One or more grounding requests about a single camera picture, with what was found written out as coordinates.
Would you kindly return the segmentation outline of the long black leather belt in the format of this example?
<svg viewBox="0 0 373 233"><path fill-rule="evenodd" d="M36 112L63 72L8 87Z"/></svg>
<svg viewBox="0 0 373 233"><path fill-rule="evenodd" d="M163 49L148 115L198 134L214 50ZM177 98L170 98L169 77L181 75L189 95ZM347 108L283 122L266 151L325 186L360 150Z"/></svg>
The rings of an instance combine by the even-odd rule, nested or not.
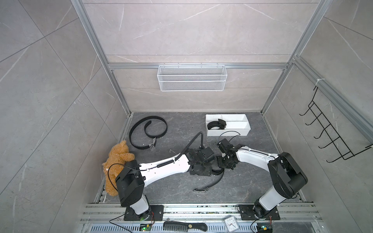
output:
<svg viewBox="0 0 373 233"><path fill-rule="evenodd" d="M208 130L224 130L226 128L226 121L223 119L218 119L216 121L211 121L207 124Z"/></svg>

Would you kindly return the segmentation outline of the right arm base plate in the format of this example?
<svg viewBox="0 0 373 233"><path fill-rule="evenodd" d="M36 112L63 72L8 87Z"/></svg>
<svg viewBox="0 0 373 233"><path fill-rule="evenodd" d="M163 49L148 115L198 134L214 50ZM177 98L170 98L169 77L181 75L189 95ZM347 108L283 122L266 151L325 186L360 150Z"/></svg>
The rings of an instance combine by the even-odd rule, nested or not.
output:
<svg viewBox="0 0 373 233"><path fill-rule="evenodd" d="M271 210L266 210L260 205L238 205L238 211L242 220L280 220L280 215L277 207Z"/></svg>

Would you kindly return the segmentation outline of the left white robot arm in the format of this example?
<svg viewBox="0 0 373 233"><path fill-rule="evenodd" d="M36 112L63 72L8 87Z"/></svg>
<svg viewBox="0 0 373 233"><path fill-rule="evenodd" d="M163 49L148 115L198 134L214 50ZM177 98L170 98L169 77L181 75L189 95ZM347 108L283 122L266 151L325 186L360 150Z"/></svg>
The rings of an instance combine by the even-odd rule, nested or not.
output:
<svg viewBox="0 0 373 233"><path fill-rule="evenodd" d="M191 175L220 175L223 170L214 170L216 156L211 148L186 149L175 157L153 163L128 162L115 178L121 207L130 207L137 215L150 212L149 202L143 190L148 185L165 177L188 172Z"/></svg>

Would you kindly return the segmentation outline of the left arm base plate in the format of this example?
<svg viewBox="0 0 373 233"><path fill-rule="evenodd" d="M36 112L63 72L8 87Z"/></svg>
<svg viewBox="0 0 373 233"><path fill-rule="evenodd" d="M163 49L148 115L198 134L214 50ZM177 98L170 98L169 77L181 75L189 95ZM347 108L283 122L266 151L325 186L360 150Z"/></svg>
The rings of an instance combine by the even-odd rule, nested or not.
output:
<svg viewBox="0 0 373 233"><path fill-rule="evenodd" d="M150 205L149 210L138 215L135 211L128 207L125 211L123 217L124 221L161 221L164 215L164 206L163 205Z"/></svg>

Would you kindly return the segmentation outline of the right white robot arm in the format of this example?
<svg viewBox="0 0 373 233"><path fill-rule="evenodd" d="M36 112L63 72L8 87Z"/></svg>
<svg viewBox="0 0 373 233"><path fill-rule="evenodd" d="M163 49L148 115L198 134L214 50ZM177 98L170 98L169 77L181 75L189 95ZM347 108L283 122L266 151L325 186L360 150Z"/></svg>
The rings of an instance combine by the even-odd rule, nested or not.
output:
<svg viewBox="0 0 373 233"><path fill-rule="evenodd" d="M308 178L300 166L287 152L281 154L265 153L248 146L232 145L227 139L217 144L222 156L218 166L234 169L239 162L262 168L270 174L272 187L254 203L254 211L263 216L272 211L284 200L291 199L308 183Z"/></svg>

